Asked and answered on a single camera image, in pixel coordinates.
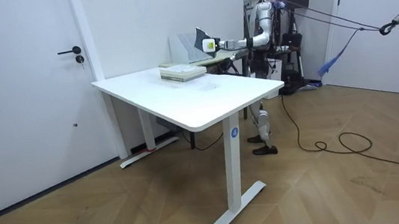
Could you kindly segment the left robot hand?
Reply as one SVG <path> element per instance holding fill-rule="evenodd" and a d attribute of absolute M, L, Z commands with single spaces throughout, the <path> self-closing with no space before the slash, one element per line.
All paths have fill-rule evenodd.
<path fill-rule="evenodd" d="M 221 40 L 216 37 L 203 39 L 201 43 L 203 52 L 207 54 L 218 52 L 220 50 L 220 41 Z"/>

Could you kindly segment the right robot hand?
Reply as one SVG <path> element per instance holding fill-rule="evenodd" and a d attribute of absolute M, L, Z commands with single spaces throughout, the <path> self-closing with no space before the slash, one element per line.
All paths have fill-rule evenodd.
<path fill-rule="evenodd" d="M 222 60 L 222 63 L 220 64 L 220 70 L 223 73 L 229 73 L 229 70 L 233 70 L 235 72 L 235 74 L 238 74 L 239 71 L 236 68 L 236 66 L 234 65 L 234 61 L 232 60 L 232 58 L 224 58 Z"/>

